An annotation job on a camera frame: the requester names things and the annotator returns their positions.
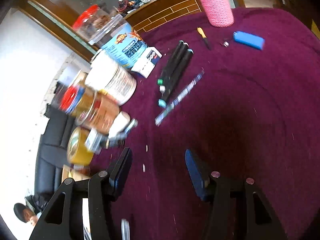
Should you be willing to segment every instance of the purple tablecloth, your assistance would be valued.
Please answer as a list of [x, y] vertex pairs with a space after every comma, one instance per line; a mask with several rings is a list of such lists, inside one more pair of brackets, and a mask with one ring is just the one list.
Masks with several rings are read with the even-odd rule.
[[[139, 125], [126, 141], [133, 164], [112, 208], [118, 228], [121, 218], [129, 220], [133, 240], [200, 239], [208, 204], [197, 198], [188, 175], [184, 154], [190, 147], [224, 176], [254, 178], [289, 239], [300, 238], [318, 212], [320, 43], [285, 11], [237, 8], [233, 14], [235, 23], [228, 28], [212, 27], [200, 13], [143, 35], [163, 58], [148, 79], [137, 78], [137, 89], [123, 106]], [[264, 49], [234, 41], [221, 46], [234, 31], [263, 37]], [[157, 76], [179, 40], [189, 44], [194, 56], [175, 95], [202, 68], [205, 75], [156, 127], [154, 119], [162, 110]], [[121, 151], [104, 151], [92, 168], [106, 168]]]

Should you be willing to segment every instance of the pink cup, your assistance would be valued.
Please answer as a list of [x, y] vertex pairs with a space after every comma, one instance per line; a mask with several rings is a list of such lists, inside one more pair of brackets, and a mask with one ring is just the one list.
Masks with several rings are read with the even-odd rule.
[[200, 0], [211, 25], [228, 27], [234, 18], [228, 0]]

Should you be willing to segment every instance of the metal screw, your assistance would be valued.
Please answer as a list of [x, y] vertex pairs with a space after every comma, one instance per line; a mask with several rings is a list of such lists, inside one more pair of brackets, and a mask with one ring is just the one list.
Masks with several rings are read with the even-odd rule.
[[71, 182], [72, 182], [72, 179], [71, 179], [71, 178], [66, 178], [66, 179], [64, 180], [64, 184], [66, 184], [66, 185], [71, 184]]
[[213, 172], [211, 172], [211, 176], [214, 177], [214, 178], [218, 178], [218, 177], [220, 177], [220, 172], [213, 171]]
[[100, 171], [98, 175], [99, 175], [99, 177], [103, 178], [103, 177], [105, 177], [105, 176], [108, 175], [108, 172], [106, 172], [106, 171]]
[[252, 185], [254, 183], [254, 179], [252, 179], [252, 178], [247, 178], [245, 181], [250, 185]]

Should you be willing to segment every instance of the yellow and black pen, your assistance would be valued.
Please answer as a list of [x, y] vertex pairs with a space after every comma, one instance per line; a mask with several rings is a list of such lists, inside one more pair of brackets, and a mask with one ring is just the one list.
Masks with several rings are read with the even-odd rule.
[[203, 40], [204, 40], [204, 43], [205, 43], [205, 45], [207, 46], [207, 48], [208, 48], [208, 50], [211, 50], [211, 48], [210, 48], [210, 45], [209, 45], [209, 42], [208, 42], [208, 39], [207, 39], [207, 37], [205, 36], [205, 34], [204, 34], [204, 31], [202, 30], [202, 28], [197, 28], [197, 31], [200, 33], [200, 35], [202, 36], [202, 38], [203, 38]]

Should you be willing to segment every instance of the red lid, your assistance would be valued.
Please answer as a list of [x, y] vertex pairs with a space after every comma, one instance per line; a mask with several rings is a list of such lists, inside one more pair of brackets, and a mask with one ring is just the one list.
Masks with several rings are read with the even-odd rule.
[[77, 92], [77, 87], [68, 87], [60, 103], [60, 109], [62, 111], [66, 111], [71, 106], [73, 100], [76, 98]]
[[87, 10], [85, 10], [75, 21], [72, 28], [75, 30], [79, 29], [81, 25], [83, 24], [84, 20], [89, 19], [96, 11], [98, 11], [100, 8], [97, 4], [94, 4], [90, 6]]

